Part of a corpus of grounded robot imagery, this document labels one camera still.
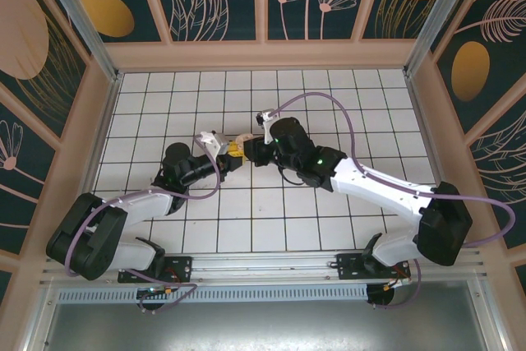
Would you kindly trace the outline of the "aluminium side frame rail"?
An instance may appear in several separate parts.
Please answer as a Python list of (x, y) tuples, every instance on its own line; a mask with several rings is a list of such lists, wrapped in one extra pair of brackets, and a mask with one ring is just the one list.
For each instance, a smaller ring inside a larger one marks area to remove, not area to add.
[(21, 351), (46, 351), (57, 300), (58, 291), (51, 284), (38, 289)]
[(469, 279), (467, 285), (487, 351), (511, 351), (504, 322), (488, 281), (474, 278)]

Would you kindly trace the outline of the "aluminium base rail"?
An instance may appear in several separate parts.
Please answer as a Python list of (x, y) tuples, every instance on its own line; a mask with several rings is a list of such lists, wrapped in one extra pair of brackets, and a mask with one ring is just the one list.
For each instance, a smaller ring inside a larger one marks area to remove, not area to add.
[[(331, 263), (339, 251), (329, 252), (248, 252), (187, 253), (190, 256), (190, 281), (201, 285), (245, 284), (322, 284), (339, 279)], [(485, 279), (488, 269), (477, 249), (463, 250), (453, 266), (439, 266), (425, 258), (418, 263), (424, 281)]]

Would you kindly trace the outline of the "aluminium corner post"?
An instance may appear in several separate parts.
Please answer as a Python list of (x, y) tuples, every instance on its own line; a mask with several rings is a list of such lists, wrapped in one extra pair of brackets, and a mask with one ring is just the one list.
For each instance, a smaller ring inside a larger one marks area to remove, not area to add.
[(69, 13), (73, 25), (79, 30), (81, 37), (89, 47), (105, 76), (111, 81), (116, 81), (118, 70), (115, 68), (102, 39), (85, 12), (81, 0), (60, 0), (60, 3)]
[(453, 13), (459, 0), (436, 0), (431, 11), (424, 21), (407, 61), (404, 64), (404, 77), (411, 80), (422, 65), (431, 45), (440, 33), (441, 28)]

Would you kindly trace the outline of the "grey metal sheet panel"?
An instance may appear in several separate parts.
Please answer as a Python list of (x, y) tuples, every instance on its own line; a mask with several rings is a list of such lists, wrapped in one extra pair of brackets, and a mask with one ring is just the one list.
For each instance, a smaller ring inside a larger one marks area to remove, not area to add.
[(150, 316), (132, 305), (62, 305), (45, 351), (487, 351), (472, 311), (421, 301), (395, 311), (360, 302), (182, 303)]

